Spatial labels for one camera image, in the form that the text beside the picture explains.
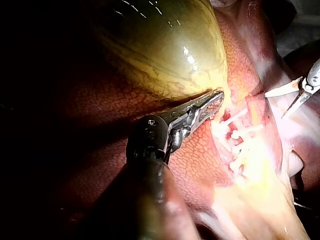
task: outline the scissor blades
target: scissor blades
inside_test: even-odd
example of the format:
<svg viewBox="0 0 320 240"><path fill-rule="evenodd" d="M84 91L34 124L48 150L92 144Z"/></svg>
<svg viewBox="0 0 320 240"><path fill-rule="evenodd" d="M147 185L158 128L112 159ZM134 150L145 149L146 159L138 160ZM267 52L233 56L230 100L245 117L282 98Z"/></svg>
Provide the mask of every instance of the scissor blades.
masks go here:
<svg viewBox="0 0 320 240"><path fill-rule="evenodd" d="M297 111L298 108L302 106L310 97L312 94L306 91L302 91L299 93L299 95L295 98L295 100L291 103L289 108L284 112L281 119L287 120L295 111Z"/></svg>
<svg viewBox="0 0 320 240"><path fill-rule="evenodd" d="M296 80L293 80L283 86L274 88L274 89L266 92L264 94L264 96L266 98L272 98L272 97L278 97L278 96L283 96L286 94L297 92L300 90L299 84L300 84L302 78L303 77L301 76L301 77L297 78Z"/></svg>

